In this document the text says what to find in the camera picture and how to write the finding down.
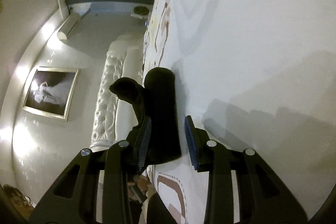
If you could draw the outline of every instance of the screw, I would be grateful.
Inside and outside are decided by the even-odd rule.
[[[119,142],[120,147],[127,147],[129,145],[129,142],[127,140],[123,140]]]
[[[215,147],[216,145],[217,145],[217,143],[213,140],[207,141],[207,146],[209,146],[209,147]]]
[[[88,148],[84,148],[82,151],[81,151],[81,155],[82,156],[87,156],[91,153],[91,150],[88,149]]]
[[[245,150],[245,153],[249,156],[253,156],[255,154],[255,151],[251,148],[248,148]]]

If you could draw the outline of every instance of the white wall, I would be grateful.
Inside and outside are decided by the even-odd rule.
[[[68,122],[34,115],[21,108],[17,112],[13,167],[18,188],[34,202],[40,200],[75,155],[90,145],[106,52],[118,36],[134,32],[143,34],[145,27],[127,13],[90,12],[74,27],[66,44],[53,34],[36,60],[36,66],[72,67],[81,71]],[[23,98],[24,94],[19,105],[23,105]]]
[[[15,186],[12,132],[17,102],[36,56],[66,16],[66,10],[61,14],[57,0],[1,1],[0,182]]]
[[[1,0],[0,110],[9,80],[28,44],[58,9],[57,0]]]

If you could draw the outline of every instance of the tufted headboard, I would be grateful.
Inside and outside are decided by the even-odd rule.
[[[110,92],[109,87],[122,76],[141,82],[139,72],[142,70],[142,40],[142,33],[122,35],[111,43],[106,54],[91,135],[90,148],[93,151],[112,146],[118,139],[116,128],[127,134],[128,129],[136,125],[131,105],[118,102],[118,98]]]

